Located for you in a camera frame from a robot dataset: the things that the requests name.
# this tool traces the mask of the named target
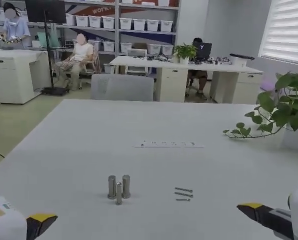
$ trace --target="gray chair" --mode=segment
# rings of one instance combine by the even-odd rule
[[[94,74],[91,77],[91,99],[152,102],[154,79],[146,76]]]

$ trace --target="laptop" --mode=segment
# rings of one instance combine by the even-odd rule
[[[196,59],[197,60],[208,60],[211,53],[212,43],[205,42],[194,42],[193,45],[197,48]]]

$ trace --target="metal cylinder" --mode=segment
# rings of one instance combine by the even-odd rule
[[[114,175],[109,176],[108,181],[109,181],[108,198],[115,199],[116,198],[116,176]]]
[[[122,177],[122,197],[124,199],[130,198],[130,176],[129,175],[123,175]]]
[[[116,199],[115,199],[115,204],[116,205],[121,205],[123,203],[123,185],[121,182],[117,182],[116,184]]]

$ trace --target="light blue shirt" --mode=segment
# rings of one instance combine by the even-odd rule
[[[6,31],[6,39],[11,41],[22,36],[31,36],[26,20],[22,17],[8,19],[6,18],[3,25],[3,30]],[[24,48],[32,46],[30,37],[26,37],[21,41]]]

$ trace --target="white flower pot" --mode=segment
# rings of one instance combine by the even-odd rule
[[[289,130],[285,130],[281,146],[298,151],[298,130],[293,131],[290,126],[286,128]]]
[[[180,58],[180,64],[188,65],[189,64],[189,57],[187,57],[187,58]]]

